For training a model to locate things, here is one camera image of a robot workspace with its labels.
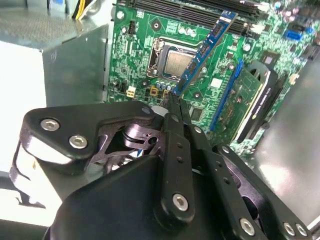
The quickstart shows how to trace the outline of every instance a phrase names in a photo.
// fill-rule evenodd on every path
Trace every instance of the motherboard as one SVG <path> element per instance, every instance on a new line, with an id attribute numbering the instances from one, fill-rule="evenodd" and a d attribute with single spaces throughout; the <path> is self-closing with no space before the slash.
<path id="1" fill-rule="evenodd" d="M 222 12 L 233 11 L 236 19 L 180 97 L 212 145 L 252 154 L 300 70 L 320 51 L 317 8 L 293 2 L 118 0 L 107 103 L 161 105 Z"/>

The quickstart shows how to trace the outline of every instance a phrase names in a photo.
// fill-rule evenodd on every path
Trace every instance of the screw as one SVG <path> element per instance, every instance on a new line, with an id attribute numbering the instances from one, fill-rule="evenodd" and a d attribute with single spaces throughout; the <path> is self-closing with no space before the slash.
<path id="1" fill-rule="evenodd" d="M 179 122 L 179 118 L 176 115 L 172 115 L 171 118 L 175 120 L 177 123 Z"/>
<path id="2" fill-rule="evenodd" d="M 255 235 L 254 226 L 246 218 L 240 218 L 240 225 L 243 231 L 245 231 L 249 236 Z"/>
<path id="3" fill-rule="evenodd" d="M 301 233 L 301 235 L 303 235 L 303 236 L 307 236 L 308 234 L 307 234 L 307 232 L 306 232 L 306 230 L 300 225 L 300 224 L 296 224 L 296 228 L 298 229 L 298 231 Z"/>
<path id="4" fill-rule="evenodd" d="M 123 19 L 124 17 L 125 17 L 125 13 L 124 13 L 123 11 L 118 11 L 118 12 L 116 13 L 116 18 L 117 18 L 117 19 L 121 20 L 121 19 Z"/>
<path id="5" fill-rule="evenodd" d="M 165 46 L 165 42 L 164 41 L 160 41 L 159 42 L 159 48 L 163 48 Z"/>
<path id="6" fill-rule="evenodd" d="M 225 151 L 227 154 L 229 153 L 229 149 L 226 146 L 222 146 L 222 150 Z"/>
<path id="7" fill-rule="evenodd" d="M 74 135 L 69 138 L 70 145 L 75 149 L 84 149 L 87 145 L 87 139 L 81 135 Z"/>
<path id="8" fill-rule="evenodd" d="M 286 232 L 288 234 L 290 234 L 291 236 L 295 236 L 296 235 L 294 229 L 292 228 L 292 226 L 289 223 L 284 222 L 283 226 L 284 226 L 284 229 L 286 230 Z"/>
<path id="9" fill-rule="evenodd" d="M 200 129 L 200 127 L 198 127 L 198 126 L 194 126 L 194 130 L 198 133 L 198 134 L 200 134 L 202 131 L 201 131 L 201 129 Z"/>
<path id="10" fill-rule="evenodd" d="M 40 126 L 44 130 L 51 131 L 51 132 L 56 131 L 60 128 L 60 124 L 56 120 L 49 119 L 49 118 L 42 120 L 40 123 Z"/>
<path id="11" fill-rule="evenodd" d="M 149 108 L 147 108 L 147 107 L 145 107 L 145 106 L 142 108 L 142 111 L 143 111 L 144 113 L 146 113 L 146 114 L 150 114 Z"/>
<path id="12" fill-rule="evenodd" d="M 176 193 L 172 197 L 173 204 L 180 210 L 180 211 L 187 211 L 188 210 L 188 201 L 187 199 L 179 193 Z"/>
<path id="13" fill-rule="evenodd" d="M 203 68 L 201 69 L 201 72 L 202 72 L 203 74 L 206 74 L 207 71 L 208 71 L 208 69 L 207 69 L 206 67 L 203 67 Z"/>

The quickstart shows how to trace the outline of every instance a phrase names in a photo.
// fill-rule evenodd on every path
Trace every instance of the blue ram module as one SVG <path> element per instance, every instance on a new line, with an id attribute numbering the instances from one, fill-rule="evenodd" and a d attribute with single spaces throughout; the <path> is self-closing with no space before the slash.
<path id="1" fill-rule="evenodd" d="M 219 116 L 220 116 L 222 110 L 224 109 L 225 103 L 228 99 L 228 95 L 229 95 L 232 87 L 234 86 L 236 79 L 239 77 L 243 66 L 244 66 L 244 62 L 242 61 L 242 59 L 240 59 L 239 64 L 236 66 L 235 70 L 233 71 L 233 73 L 228 81 L 228 84 L 225 87 L 225 90 L 223 92 L 223 95 L 221 97 L 219 105 L 213 115 L 213 118 L 212 118 L 212 121 L 210 124 L 210 131 L 215 130 L 216 123 L 219 119 Z"/>
<path id="2" fill-rule="evenodd" d="M 234 22 L 237 17 L 237 13 L 232 11 L 223 11 L 216 24 L 213 26 L 210 33 L 203 41 L 201 47 L 198 49 L 196 54 L 193 56 L 189 65 L 184 70 L 180 77 L 179 82 L 176 84 L 173 92 L 180 97 L 183 92 L 187 89 L 197 72 L 201 68 L 202 64 L 206 61 L 212 49 L 218 44 L 219 40 L 222 39 L 225 32 Z"/>

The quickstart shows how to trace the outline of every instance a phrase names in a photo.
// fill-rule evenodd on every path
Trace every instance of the cpu socket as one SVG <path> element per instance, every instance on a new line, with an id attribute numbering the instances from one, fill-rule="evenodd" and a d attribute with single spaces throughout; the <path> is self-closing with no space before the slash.
<path id="1" fill-rule="evenodd" d="M 192 46 L 194 49 L 184 45 L 188 45 L 188 43 L 167 37 L 155 38 L 147 76 L 177 82 L 198 48 L 197 46 Z"/>

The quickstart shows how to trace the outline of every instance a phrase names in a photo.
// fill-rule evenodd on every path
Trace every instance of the yellow wire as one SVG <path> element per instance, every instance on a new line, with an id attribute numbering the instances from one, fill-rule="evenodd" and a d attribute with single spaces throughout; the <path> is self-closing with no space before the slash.
<path id="1" fill-rule="evenodd" d="M 81 16 L 81 13 L 83 11 L 83 7 L 85 6 L 85 0 L 80 0 L 79 8 L 78 8 L 78 13 L 75 16 L 75 19 L 78 20 L 78 18 Z"/>

